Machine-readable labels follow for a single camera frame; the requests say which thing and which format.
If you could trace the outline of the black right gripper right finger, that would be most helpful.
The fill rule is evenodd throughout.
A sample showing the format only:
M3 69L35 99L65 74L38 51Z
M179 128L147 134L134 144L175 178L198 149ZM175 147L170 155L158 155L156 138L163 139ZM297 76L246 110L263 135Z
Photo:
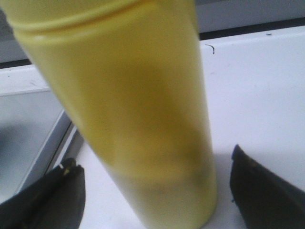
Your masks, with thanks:
M232 153L230 189L248 229L303 229L305 193L249 157Z

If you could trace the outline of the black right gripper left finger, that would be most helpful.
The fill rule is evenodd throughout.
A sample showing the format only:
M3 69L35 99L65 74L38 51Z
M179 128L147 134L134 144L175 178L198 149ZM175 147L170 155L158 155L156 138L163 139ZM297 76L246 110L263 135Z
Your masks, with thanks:
M77 229L86 202L85 175L68 158L0 205L2 229Z

